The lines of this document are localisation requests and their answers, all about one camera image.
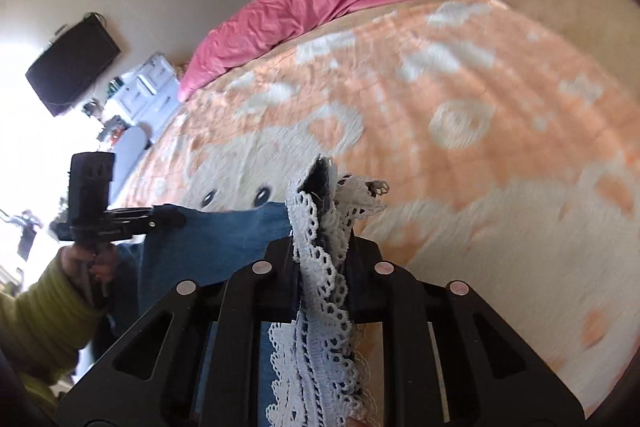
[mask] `grey object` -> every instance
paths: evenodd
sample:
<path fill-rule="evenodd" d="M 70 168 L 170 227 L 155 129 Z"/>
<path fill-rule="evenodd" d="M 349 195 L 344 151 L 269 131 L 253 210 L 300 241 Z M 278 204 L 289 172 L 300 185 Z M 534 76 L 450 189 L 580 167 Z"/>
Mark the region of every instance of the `grey object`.
<path fill-rule="evenodd" d="M 381 261 L 375 265 L 374 270 L 380 275 L 391 275 L 395 269 L 391 263 Z"/>
<path fill-rule="evenodd" d="M 258 261 L 254 263 L 252 270 L 258 275 L 264 275 L 271 271 L 271 263 L 269 261 Z"/>
<path fill-rule="evenodd" d="M 135 126 L 127 129 L 111 149 L 111 152 L 116 155 L 116 163 L 113 166 L 113 181 L 110 185 L 110 204 L 116 200 L 127 179 L 138 165 L 148 143 L 149 137 L 145 130 Z"/>
<path fill-rule="evenodd" d="M 453 281 L 449 285 L 449 290 L 453 295 L 459 295 L 462 297 L 469 293 L 469 286 L 462 281 Z"/>
<path fill-rule="evenodd" d="M 196 283 L 193 281 L 182 281 L 178 283 L 175 287 L 175 290 L 180 295 L 191 295 L 194 291 L 196 291 Z"/>

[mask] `bed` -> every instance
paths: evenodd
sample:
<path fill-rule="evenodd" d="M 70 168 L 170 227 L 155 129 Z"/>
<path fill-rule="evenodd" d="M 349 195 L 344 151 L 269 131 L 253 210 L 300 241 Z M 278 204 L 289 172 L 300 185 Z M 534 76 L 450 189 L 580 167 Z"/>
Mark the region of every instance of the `bed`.
<path fill-rule="evenodd" d="M 467 281 L 591 415 L 640 341 L 636 42 L 631 0 L 360 10 L 198 90 L 121 203 L 255 208 L 318 155 L 384 179 L 357 232 L 418 279 Z M 376 325 L 359 350 L 382 407 Z"/>

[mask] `television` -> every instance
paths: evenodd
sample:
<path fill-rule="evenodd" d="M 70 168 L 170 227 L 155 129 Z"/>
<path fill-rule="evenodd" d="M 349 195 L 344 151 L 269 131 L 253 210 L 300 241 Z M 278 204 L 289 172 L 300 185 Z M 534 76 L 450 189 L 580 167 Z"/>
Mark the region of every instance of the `television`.
<path fill-rule="evenodd" d="M 120 53 L 100 19 L 92 13 L 68 29 L 25 75 L 53 116 L 74 105 Z"/>

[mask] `white lace trim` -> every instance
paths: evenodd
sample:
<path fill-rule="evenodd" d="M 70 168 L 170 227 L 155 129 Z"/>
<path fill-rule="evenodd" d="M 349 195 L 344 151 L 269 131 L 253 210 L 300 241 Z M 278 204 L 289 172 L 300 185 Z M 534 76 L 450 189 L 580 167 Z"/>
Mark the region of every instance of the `white lace trim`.
<path fill-rule="evenodd" d="M 273 324 L 269 337 L 276 403 L 267 408 L 273 427 L 340 427 L 348 417 L 370 420 L 375 404 L 364 390 L 368 366 L 354 353 L 358 331 L 349 321 L 341 273 L 353 222 L 384 209 L 377 195 L 385 182 L 348 176 L 338 183 L 330 160 L 331 204 L 318 222 L 310 194 L 302 192 L 306 176 L 289 185 L 287 210 L 293 229 L 294 260 L 300 263 L 303 298 L 292 324 Z M 319 228 L 331 254 L 314 245 Z"/>

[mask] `white dresser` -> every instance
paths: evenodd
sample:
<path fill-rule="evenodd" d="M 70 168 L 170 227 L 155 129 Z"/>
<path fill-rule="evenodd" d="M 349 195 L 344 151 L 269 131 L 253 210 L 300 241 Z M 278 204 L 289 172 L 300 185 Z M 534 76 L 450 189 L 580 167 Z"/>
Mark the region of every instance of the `white dresser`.
<path fill-rule="evenodd" d="M 106 103 L 107 116 L 119 114 L 142 127 L 156 142 L 180 107 L 174 68 L 161 54 L 152 55 Z"/>

